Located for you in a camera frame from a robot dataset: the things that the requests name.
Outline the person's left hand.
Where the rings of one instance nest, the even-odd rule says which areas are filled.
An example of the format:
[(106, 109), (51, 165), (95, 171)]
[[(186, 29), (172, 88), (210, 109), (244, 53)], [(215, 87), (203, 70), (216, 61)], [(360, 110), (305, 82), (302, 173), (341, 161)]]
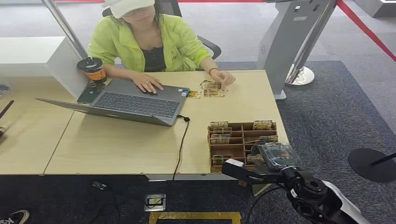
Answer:
[(226, 70), (214, 69), (210, 72), (210, 76), (216, 83), (220, 83), (221, 89), (225, 90), (228, 86), (235, 82), (235, 77)]

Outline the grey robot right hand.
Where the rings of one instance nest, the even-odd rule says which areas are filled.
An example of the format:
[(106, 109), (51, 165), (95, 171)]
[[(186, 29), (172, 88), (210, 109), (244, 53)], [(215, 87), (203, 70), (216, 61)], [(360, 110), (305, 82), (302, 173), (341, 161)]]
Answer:
[(280, 142), (257, 142), (251, 147), (252, 155), (259, 154), (264, 159), (267, 170), (280, 173), (288, 167), (302, 167), (302, 161), (296, 151), (288, 144)]

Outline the person's right hand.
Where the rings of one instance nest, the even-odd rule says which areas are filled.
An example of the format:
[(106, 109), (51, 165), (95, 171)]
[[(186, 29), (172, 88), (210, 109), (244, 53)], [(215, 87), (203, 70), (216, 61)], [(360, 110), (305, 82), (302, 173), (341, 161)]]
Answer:
[(157, 90), (164, 90), (160, 82), (150, 75), (144, 73), (133, 73), (131, 79), (144, 93), (157, 94)]

